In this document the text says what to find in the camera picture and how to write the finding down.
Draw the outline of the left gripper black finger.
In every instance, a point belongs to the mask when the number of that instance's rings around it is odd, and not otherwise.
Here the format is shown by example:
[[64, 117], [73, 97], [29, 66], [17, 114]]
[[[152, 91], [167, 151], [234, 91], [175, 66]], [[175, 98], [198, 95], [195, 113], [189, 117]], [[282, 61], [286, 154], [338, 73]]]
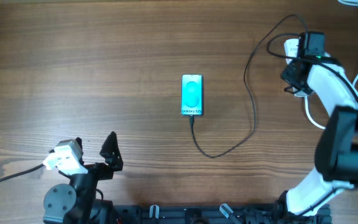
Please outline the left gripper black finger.
[[77, 138], [75, 139], [75, 141], [78, 143], [78, 145], [79, 145], [79, 147], [80, 147], [80, 154], [81, 154], [81, 156], [80, 156], [80, 158], [79, 158], [79, 163], [80, 163], [81, 165], [83, 165], [83, 164], [84, 164], [84, 161], [83, 161], [83, 159], [82, 159], [82, 157], [83, 157], [82, 139], [79, 138], [79, 137], [77, 137]]
[[105, 163], [115, 171], [122, 171], [123, 160], [118, 147], [117, 134], [112, 131], [101, 147], [99, 155], [104, 158]]

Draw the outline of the blue Galaxy S25 smartphone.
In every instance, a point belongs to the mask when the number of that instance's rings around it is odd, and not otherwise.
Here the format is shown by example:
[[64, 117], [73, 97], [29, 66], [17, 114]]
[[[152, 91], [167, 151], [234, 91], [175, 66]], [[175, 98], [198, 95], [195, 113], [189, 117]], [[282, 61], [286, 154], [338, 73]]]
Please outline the blue Galaxy S25 smartphone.
[[181, 114], [201, 116], [203, 114], [203, 76], [185, 74], [181, 78]]

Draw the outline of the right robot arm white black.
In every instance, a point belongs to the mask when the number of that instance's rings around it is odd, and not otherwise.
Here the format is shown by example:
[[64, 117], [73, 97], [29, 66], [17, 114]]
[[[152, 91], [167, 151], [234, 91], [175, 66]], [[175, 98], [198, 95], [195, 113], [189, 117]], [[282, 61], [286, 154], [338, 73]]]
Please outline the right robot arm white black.
[[283, 195], [288, 218], [314, 216], [337, 194], [358, 188], [358, 91], [341, 63], [324, 51], [324, 42], [322, 32], [302, 32], [296, 55], [284, 55], [289, 61], [281, 74], [289, 84], [286, 91], [316, 94], [329, 115], [314, 168]]

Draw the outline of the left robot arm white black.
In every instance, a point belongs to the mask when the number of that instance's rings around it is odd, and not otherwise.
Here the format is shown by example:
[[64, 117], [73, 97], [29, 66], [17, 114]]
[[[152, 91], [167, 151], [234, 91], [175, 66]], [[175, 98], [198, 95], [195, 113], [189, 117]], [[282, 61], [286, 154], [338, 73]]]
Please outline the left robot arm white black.
[[99, 155], [104, 162], [86, 165], [80, 138], [60, 141], [43, 165], [69, 179], [68, 184], [53, 186], [44, 197], [44, 223], [122, 223], [110, 200], [105, 200], [98, 182], [111, 180], [123, 168], [122, 156], [113, 131]]

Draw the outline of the white power strip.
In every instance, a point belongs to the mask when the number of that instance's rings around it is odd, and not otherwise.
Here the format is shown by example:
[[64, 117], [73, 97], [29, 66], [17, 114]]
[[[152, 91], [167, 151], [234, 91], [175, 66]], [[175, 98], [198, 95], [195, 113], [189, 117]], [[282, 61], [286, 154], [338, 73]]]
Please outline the white power strip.
[[288, 39], [284, 42], [285, 55], [287, 56], [286, 62], [289, 64], [291, 62], [291, 57], [298, 57], [298, 45], [299, 39]]

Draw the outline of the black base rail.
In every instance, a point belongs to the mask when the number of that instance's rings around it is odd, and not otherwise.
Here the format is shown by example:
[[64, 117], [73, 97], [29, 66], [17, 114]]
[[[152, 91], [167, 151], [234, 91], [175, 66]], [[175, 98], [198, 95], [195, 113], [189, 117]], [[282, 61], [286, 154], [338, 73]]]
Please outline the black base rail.
[[192, 223], [311, 223], [332, 224], [331, 209], [328, 205], [321, 207], [317, 214], [310, 217], [279, 218], [280, 209], [272, 204], [250, 204], [245, 207], [228, 205], [207, 207], [149, 207], [116, 206], [113, 223], [116, 224], [192, 224]]

